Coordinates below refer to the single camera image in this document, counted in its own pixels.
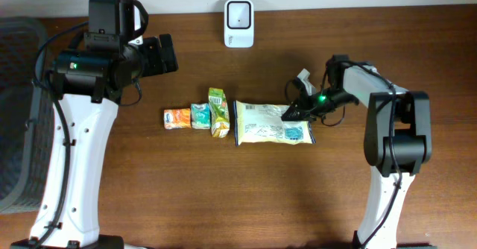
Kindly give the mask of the yellow snack bag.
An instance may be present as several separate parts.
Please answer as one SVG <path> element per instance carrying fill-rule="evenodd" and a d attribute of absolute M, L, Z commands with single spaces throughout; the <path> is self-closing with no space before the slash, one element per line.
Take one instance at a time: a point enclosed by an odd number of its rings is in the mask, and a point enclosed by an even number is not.
<path fill-rule="evenodd" d="M 275 142 L 289 145 L 315 144 L 309 122 L 284 122 L 286 105 L 233 102 L 236 146 L 241 143 Z"/>

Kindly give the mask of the orange tissue pack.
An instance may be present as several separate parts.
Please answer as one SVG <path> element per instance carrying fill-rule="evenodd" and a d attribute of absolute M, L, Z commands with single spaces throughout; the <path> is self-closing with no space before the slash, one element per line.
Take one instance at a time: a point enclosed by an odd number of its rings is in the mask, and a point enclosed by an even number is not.
<path fill-rule="evenodd" d="M 164 110 L 163 120 L 166 130 L 192 127 L 189 108 Z"/>

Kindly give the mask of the green tea drink carton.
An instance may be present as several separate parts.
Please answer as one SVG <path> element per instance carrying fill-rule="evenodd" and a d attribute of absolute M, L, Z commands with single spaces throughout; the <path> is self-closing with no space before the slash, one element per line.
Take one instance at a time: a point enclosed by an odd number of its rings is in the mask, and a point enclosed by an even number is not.
<path fill-rule="evenodd" d="M 226 95 L 222 89 L 210 87 L 208 99 L 211 113 L 212 136 L 224 138 L 230 130 L 230 114 Z"/>

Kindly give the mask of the teal tissue pack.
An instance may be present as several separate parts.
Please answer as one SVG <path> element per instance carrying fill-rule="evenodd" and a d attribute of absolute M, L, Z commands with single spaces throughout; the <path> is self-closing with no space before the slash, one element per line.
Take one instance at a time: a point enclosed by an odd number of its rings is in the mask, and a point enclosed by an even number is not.
<path fill-rule="evenodd" d="M 211 117 L 209 105 L 204 104 L 191 104 L 191 119 L 192 127 L 194 129 L 206 130 L 211 127 Z"/>

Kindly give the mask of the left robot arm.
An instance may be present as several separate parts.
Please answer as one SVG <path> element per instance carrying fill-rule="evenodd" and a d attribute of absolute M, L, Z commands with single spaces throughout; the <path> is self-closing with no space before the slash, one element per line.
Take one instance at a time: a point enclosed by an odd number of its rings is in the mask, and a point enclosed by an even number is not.
<path fill-rule="evenodd" d="M 138 0 L 89 0 L 86 22 L 35 82 L 53 104 L 53 138 L 44 192 L 29 237 L 14 248 L 125 248 L 103 235 L 98 196 L 107 140 L 127 86 L 178 68 L 169 34 L 145 37 Z"/>

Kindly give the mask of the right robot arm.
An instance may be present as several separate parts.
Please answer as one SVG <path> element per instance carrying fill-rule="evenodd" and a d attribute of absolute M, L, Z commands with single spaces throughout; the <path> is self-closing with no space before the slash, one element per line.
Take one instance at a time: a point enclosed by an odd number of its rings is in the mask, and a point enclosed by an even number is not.
<path fill-rule="evenodd" d="M 325 120 L 348 104 L 367 109 L 364 156 L 370 166 L 370 191 L 352 248 L 397 248 L 397 227 L 405 197 L 421 166 L 432 155 L 430 100 L 427 93 L 397 86 L 369 62 L 335 54 L 325 65 L 320 87 L 303 69 L 289 82 L 298 97 L 282 115 L 285 122 Z"/>

